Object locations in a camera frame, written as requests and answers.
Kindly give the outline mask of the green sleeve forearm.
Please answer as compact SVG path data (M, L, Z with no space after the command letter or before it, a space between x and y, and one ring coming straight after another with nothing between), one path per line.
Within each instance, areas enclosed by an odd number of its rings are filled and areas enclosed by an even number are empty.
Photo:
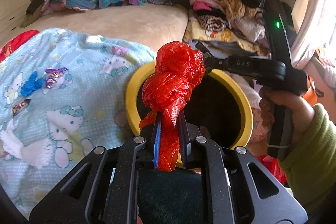
M335 124L322 104L313 106L314 118L303 138L279 162L294 197L313 214L335 184Z

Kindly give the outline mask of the right hand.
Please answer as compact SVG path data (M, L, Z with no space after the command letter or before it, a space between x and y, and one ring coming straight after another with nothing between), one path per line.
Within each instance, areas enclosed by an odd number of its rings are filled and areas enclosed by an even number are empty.
M293 136L291 145L295 146L307 132L313 118L314 109L302 98L286 91L274 91L263 87L259 91L261 101L262 126L271 130L275 119L271 113L271 105L286 106L292 111Z

